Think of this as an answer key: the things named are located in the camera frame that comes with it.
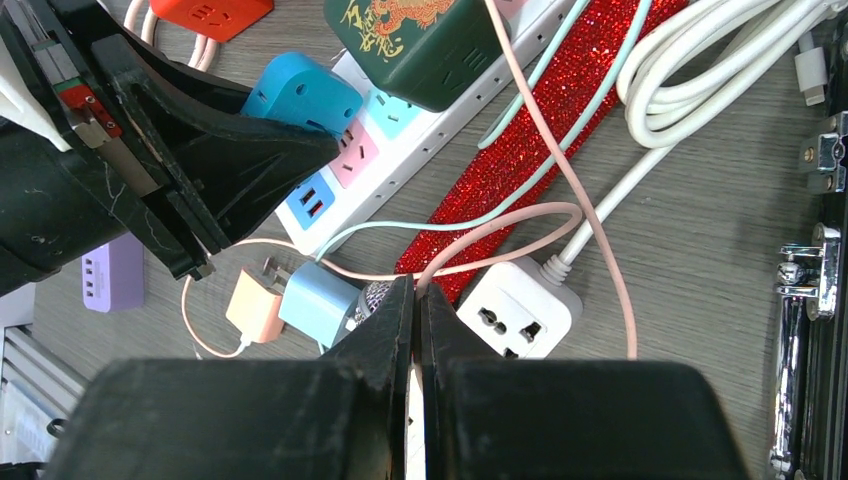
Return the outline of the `purple power strip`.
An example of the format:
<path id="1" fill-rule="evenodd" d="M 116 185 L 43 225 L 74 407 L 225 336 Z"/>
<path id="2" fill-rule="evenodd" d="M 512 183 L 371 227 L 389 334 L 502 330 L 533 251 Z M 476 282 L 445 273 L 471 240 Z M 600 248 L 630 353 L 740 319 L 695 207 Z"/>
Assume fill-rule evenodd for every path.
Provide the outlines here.
<path id="1" fill-rule="evenodd" d="M 131 233 L 81 257 L 82 300 L 92 311 L 111 313 L 144 304 L 144 247 Z"/>

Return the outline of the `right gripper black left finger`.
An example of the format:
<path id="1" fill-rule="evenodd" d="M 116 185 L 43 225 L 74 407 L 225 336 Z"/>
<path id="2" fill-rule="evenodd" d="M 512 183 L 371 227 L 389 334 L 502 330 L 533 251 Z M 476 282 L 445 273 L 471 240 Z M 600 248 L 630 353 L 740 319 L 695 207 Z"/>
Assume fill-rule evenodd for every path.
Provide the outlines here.
<path id="1" fill-rule="evenodd" d="M 401 479 L 415 292 L 313 360 L 133 359 L 88 385 L 48 479 Z"/>

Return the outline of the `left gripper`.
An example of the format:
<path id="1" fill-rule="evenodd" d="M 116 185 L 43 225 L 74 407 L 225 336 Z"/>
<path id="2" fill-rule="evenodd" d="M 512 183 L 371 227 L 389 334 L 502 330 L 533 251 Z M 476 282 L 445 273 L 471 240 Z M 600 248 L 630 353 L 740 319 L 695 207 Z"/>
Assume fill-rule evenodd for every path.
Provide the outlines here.
<path id="1" fill-rule="evenodd" d="M 20 32 L 1 16 L 3 65 L 60 123 L 61 151 L 3 114 L 1 292 L 40 282 L 89 248 L 132 233 L 175 278 L 252 234 L 339 151 L 334 137 L 248 117 L 243 85 L 167 59 L 94 1 L 50 1 L 67 49 L 121 134 L 92 149 L 73 133 Z"/>

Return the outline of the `blue plug adapter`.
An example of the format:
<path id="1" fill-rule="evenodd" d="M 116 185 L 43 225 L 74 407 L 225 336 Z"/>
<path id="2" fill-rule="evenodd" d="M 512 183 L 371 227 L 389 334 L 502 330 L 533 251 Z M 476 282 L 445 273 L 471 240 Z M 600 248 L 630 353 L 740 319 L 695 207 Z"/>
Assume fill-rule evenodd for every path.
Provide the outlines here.
<path id="1" fill-rule="evenodd" d="M 339 138 L 362 104 L 361 94 L 342 77 L 303 53 L 286 52 L 265 67 L 241 113 Z"/>

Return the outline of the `dark green cube adapter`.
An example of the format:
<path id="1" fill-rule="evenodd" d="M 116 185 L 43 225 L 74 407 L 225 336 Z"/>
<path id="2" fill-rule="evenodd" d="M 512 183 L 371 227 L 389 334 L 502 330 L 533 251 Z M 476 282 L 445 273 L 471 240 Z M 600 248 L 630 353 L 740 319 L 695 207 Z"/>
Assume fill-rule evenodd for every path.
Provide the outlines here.
<path id="1" fill-rule="evenodd" d="M 430 112 L 450 107 L 502 55 L 477 0 L 327 0 L 325 21 L 381 91 Z"/>

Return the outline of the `white multicolour power strip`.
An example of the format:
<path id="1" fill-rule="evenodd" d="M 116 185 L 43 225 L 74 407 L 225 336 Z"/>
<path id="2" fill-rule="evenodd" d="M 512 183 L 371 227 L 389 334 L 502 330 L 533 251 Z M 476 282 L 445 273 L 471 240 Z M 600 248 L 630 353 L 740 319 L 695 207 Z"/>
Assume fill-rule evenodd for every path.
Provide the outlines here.
<path id="1" fill-rule="evenodd" d="M 419 12 L 412 14 L 411 4 L 403 1 L 329 4 L 328 23 L 353 36 L 352 46 L 332 70 L 362 95 L 364 103 L 342 135 L 339 157 L 276 210 L 299 252 L 315 254 L 340 231 L 365 222 L 511 81 L 503 56 L 487 61 L 475 50 L 466 58 L 484 70 L 442 112 L 428 112 L 370 81 L 362 61 L 367 56 L 382 61 L 401 58 L 407 51 L 406 35 L 420 32 L 425 19 L 437 23 L 445 5 L 418 1 Z"/>

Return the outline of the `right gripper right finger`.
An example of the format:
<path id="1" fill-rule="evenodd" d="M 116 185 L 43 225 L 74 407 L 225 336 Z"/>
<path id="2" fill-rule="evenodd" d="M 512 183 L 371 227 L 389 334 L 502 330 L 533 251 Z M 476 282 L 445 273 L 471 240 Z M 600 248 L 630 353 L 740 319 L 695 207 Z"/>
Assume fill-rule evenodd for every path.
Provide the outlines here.
<path id="1" fill-rule="evenodd" d="M 442 289 L 419 294 L 430 479 L 745 479 L 719 399 L 668 361 L 497 354 Z"/>

